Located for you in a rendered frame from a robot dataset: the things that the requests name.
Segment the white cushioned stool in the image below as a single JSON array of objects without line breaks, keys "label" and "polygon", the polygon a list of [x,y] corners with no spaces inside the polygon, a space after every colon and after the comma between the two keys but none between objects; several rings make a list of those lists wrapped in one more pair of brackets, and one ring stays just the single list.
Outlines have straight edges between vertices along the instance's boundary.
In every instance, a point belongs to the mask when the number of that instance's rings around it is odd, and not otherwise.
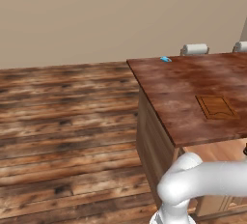
[{"label": "white cushioned stool", "polygon": [[185,44],[180,51],[181,55],[201,55],[207,54],[209,47],[205,43]]},{"label": "white cushioned stool", "polygon": [[233,52],[247,52],[247,42],[237,42],[233,47]]}]

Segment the wooden kitchen island cabinet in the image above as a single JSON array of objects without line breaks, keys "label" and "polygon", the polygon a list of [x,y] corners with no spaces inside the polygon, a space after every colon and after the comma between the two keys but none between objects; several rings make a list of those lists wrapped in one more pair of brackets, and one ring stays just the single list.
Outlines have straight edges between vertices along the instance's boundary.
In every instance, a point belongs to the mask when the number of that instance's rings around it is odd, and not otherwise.
[{"label": "wooden kitchen island cabinet", "polygon": [[[139,89],[136,150],[158,208],[162,205],[156,188],[163,174],[184,153],[195,153],[203,161],[247,160],[243,153],[247,139],[229,140],[208,145],[175,148],[158,120],[142,89]],[[247,211],[247,197],[204,196],[192,199],[189,208],[197,220]]]}]

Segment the brown wooden cutting board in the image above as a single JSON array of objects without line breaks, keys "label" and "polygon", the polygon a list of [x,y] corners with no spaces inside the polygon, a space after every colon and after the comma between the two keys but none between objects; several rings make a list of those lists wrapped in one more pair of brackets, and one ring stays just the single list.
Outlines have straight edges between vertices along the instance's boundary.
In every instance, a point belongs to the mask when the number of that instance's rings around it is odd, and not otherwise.
[{"label": "brown wooden cutting board", "polygon": [[224,96],[196,96],[196,100],[209,120],[239,118],[239,115]]}]

